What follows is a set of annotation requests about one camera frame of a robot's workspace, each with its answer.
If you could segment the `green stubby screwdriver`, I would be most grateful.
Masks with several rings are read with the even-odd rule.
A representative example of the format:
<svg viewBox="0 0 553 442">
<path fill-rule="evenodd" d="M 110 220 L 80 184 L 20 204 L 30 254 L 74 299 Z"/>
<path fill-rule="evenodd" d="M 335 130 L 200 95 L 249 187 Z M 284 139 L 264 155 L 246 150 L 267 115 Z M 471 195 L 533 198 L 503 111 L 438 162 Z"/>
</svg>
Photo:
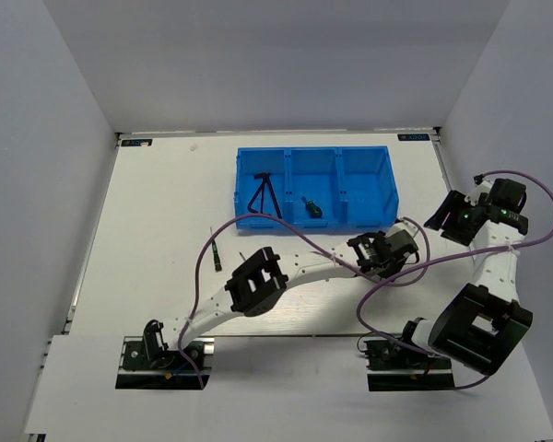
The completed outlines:
<svg viewBox="0 0 553 442">
<path fill-rule="evenodd" d="M 305 209 L 311 219 L 319 219 L 323 217 L 323 210 L 313 200 L 307 199 L 305 196 L 301 198 L 305 205 Z"/>
</svg>

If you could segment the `medium brown hex key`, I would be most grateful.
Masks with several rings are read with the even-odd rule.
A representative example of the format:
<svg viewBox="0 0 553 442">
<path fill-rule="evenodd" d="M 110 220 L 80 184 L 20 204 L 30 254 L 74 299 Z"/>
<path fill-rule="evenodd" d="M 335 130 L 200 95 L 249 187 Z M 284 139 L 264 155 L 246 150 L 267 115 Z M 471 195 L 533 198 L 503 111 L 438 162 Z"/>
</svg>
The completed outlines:
<svg viewBox="0 0 553 442">
<path fill-rule="evenodd" d="M 263 180 L 251 200 L 247 204 L 248 211 L 252 214 L 263 214 L 265 207 L 265 193 L 271 194 L 271 184 L 267 180 Z"/>
</svg>

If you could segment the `small brown hex key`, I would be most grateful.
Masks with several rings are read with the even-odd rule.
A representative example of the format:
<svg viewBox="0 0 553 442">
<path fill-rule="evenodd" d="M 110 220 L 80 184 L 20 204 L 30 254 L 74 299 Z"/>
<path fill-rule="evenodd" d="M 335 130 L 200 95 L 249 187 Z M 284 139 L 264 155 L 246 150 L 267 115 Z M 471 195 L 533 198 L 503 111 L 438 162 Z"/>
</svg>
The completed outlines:
<svg viewBox="0 0 553 442">
<path fill-rule="evenodd" d="M 264 211 L 265 205 L 265 183 L 266 175 L 257 174 L 254 176 L 256 180 L 259 180 L 259 186 L 254 192 L 252 198 L 247 204 L 248 212 L 251 214 L 261 214 Z"/>
</svg>

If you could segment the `large brown hex key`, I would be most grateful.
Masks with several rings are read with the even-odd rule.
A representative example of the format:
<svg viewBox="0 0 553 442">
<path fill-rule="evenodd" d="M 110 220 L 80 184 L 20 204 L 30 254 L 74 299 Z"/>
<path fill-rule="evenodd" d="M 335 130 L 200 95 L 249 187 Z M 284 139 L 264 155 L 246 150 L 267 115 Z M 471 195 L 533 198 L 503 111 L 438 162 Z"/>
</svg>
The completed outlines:
<svg viewBox="0 0 553 442">
<path fill-rule="evenodd" d="M 271 197 L 271 200 L 272 200 L 275 212 L 276 212 L 276 217 L 279 218 L 279 219 L 282 219 L 283 218 L 282 212 L 280 210 L 277 195 L 276 195 L 275 189 L 274 189 L 272 181 L 271 181 L 271 173 L 270 172 L 260 172 L 258 174 L 265 174 L 266 175 L 266 180 L 271 184 L 270 197 Z"/>
</svg>

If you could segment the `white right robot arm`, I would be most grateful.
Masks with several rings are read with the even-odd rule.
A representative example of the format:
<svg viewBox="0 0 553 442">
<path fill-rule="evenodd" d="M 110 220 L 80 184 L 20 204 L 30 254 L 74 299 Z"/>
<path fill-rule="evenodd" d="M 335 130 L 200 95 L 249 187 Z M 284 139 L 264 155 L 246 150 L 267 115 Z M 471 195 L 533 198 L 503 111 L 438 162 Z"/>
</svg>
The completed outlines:
<svg viewBox="0 0 553 442">
<path fill-rule="evenodd" d="M 526 187 L 510 179 L 484 180 L 469 194 L 451 191 L 426 222 L 427 228 L 474 252 L 474 272 L 436 320 L 406 324 L 397 345 L 407 366 L 421 366 L 431 353 L 451 358 L 489 377 L 530 329 L 533 314 L 519 303 L 515 245 L 528 232 L 521 214 Z"/>
</svg>

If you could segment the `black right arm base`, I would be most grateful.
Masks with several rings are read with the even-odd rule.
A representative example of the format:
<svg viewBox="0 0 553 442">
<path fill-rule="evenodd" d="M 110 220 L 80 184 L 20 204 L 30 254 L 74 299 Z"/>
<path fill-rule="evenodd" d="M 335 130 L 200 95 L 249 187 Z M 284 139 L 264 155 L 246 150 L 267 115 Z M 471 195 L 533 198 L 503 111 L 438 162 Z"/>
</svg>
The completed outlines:
<svg viewBox="0 0 553 442">
<path fill-rule="evenodd" d="M 365 358 L 370 392 L 452 390 L 452 363 L 396 346 L 382 338 L 365 335 L 357 348 Z"/>
</svg>

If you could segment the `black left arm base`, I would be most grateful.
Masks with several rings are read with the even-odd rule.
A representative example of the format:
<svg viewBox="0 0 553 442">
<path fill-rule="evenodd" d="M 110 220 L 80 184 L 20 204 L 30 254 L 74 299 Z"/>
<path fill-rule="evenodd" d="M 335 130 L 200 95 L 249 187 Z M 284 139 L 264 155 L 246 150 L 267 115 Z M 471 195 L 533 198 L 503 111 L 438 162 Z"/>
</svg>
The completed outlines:
<svg viewBox="0 0 553 442">
<path fill-rule="evenodd" d="M 192 341 L 185 353 L 196 363 L 203 386 L 209 380 L 215 339 L 204 337 Z M 199 377 L 180 353 L 164 355 L 155 362 L 147 359 L 141 338 L 124 339 L 116 376 L 117 390 L 201 390 Z"/>
</svg>

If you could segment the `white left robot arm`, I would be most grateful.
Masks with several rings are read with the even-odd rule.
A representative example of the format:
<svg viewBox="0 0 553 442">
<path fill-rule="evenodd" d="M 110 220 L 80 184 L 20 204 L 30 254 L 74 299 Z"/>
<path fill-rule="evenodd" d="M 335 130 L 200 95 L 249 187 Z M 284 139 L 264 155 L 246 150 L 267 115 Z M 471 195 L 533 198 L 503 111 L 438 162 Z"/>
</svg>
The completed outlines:
<svg viewBox="0 0 553 442">
<path fill-rule="evenodd" d="M 418 245 L 403 227 L 359 235 L 324 252 L 280 256 L 263 247 L 214 295 L 200 300 L 191 318 L 151 320 L 142 335 L 145 357 L 154 366 L 168 366 L 194 339 L 229 320 L 264 315 L 293 287 L 362 275 L 378 282 L 399 273 L 411 256 L 418 256 Z"/>
</svg>

